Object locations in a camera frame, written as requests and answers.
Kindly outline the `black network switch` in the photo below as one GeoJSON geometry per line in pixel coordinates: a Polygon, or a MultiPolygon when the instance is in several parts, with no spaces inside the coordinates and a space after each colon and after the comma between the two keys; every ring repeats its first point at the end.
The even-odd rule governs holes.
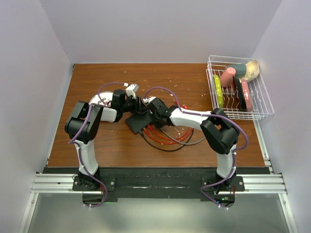
{"type": "Polygon", "coordinates": [[[138,134],[143,128],[152,123],[151,114],[132,115],[125,120],[125,123],[134,134],[138,134]]]}

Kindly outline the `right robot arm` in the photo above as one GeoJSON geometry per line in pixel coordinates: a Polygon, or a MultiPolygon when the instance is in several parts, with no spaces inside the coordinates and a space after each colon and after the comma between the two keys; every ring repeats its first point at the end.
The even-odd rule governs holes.
{"type": "Polygon", "coordinates": [[[215,183],[205,186],[218,186],[227,191],[234,184],[235,152],[240,129],[234,125],[226,114],[220,110],[199,112],[180,108],[178,106],[167,107],[165,103],[156,97],[143,99],[150,111],[156,126],[184,126],[201,130],[209,146],[217,155],[217,173],[215,183]]]}

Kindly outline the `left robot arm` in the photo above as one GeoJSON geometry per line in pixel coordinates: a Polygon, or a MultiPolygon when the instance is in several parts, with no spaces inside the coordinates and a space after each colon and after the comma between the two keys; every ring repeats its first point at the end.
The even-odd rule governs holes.
{"type": "Polygon", "coordinates": [[[94,139],[102,121],[118,122],[127,112],[132,115],[126,119],[126,124],[134,133],[152,122],[142,98],[130,89],[100,92],[89,102],[79,101],[74,106],[65,123],[65,132],[69,135],[69,144],[73,144],[77,151],[79,185],[89,190],[105,186],[100,178],[94,139]]]}

